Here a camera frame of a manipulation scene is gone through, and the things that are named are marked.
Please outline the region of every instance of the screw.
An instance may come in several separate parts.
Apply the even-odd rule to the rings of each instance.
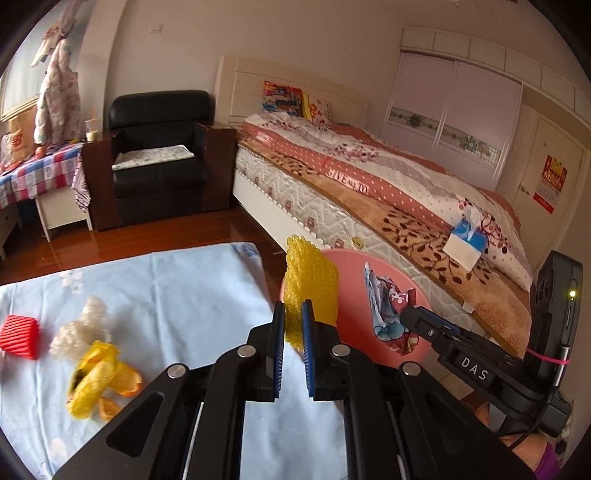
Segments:
[[[170,378],[181,378],[185,373],[187,373],[187,368],[181,364],[174,364],[168,367],[166,373]]]
[[[256,353],[256,348],[252,345],[242,345],[238,348],[238,356],[242,358],[248,358]]]
[[[416,364],[415,362],[406,362],[405,364],[402,364],[402,371],[409,377],[416,377],[421,373],[421,365]]]
[[[332,352],[334,356],[347,356],[351,353],[351,349],[348,346],[339,343],[332,347]]]

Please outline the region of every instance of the colorful pillow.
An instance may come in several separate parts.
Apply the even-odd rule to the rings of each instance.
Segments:
[[[301,116],[301,101],[301,88],[265,81],[262,107],[267,112],[286,112],[291,116]]]
[[[306,120],[309,120],[322,130],[328,130],[332,122],[330,121],[330,104],[326,100],[303,94],[303,114]]]

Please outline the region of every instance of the pink polka dot blanket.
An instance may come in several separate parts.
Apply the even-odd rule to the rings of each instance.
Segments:
[[[346,131],[349,135],[338,133],[338,128],[325,131],[282,112],[251,115],[242,129],[268,149],[445,233],[460,223],[467,207],[477,208],[488,236],[484,258],[520,288],[530,290],[532,273],[518,220],[487,192],[442,168],[432,168],[427,160],[403,156],[369,134],[356,134],[358,129]]]

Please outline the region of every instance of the red calendar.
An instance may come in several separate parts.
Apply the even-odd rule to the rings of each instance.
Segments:
[[[534,200],[550,213],[553,213],[565,179],[566,168],[562,166],[558,159],[548,155],[542,171],[542,178],[540,178],[534,193]]]

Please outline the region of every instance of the pink round table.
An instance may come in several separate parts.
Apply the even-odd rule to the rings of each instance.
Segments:
[[[377,257],[339,248],[322,250],[322,253],[339,269],[339,313],[337,331],[340,340],[362,351],[377,364],[398,367],[403,362],[421,363],[431,348],[424,339],[419,338],[415,349],[400,355],[375,336],[371,308],[365,286],[363,268],[365,263],[379,277],[390,277],[401,291],[414,288],[417,292],[417,306],[431,309],[427,297],[406,274]],[[283,298],[283,284],[280,300]]]

